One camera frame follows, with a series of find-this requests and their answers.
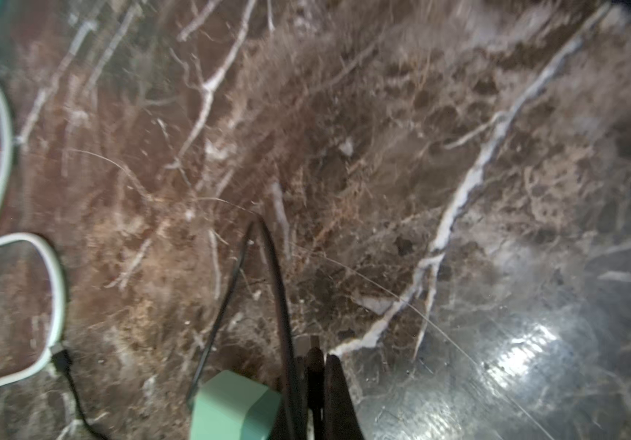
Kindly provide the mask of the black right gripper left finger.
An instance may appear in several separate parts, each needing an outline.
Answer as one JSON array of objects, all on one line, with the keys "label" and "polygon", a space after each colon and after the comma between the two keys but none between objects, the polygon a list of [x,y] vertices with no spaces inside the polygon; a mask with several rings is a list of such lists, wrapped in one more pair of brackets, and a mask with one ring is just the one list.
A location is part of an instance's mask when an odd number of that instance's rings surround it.
[{"label": "black right gripper left finger", "polygon": [[[308,438],[308,382],[305,357],[299,356],[296,362],[296,391],[290,392],[293,401],[286,403],[282,399],[273,428],[271,429],[271,439],[307,439]],[[291,414],[296,422],[295,430],[292,431],[288,421]]]}]

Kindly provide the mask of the green cube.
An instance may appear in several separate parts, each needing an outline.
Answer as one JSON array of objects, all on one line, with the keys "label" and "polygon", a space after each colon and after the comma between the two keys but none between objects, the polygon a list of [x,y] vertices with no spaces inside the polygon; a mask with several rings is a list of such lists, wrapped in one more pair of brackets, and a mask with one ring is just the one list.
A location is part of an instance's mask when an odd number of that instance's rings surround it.
[{"label": "green cube", "polygon": [[269,387],[224,370],[192,401],[190,440],[267,439],[282,396]]}]

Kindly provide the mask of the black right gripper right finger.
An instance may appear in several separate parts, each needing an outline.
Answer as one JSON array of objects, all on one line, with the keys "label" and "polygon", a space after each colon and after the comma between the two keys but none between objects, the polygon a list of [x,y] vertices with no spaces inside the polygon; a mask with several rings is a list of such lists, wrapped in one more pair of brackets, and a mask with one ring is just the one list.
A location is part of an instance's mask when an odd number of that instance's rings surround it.
[{"label": "black right gripper right finger", "polygon": [[364,440],[341,360],[328,355],[324,365],[324,439]]}]

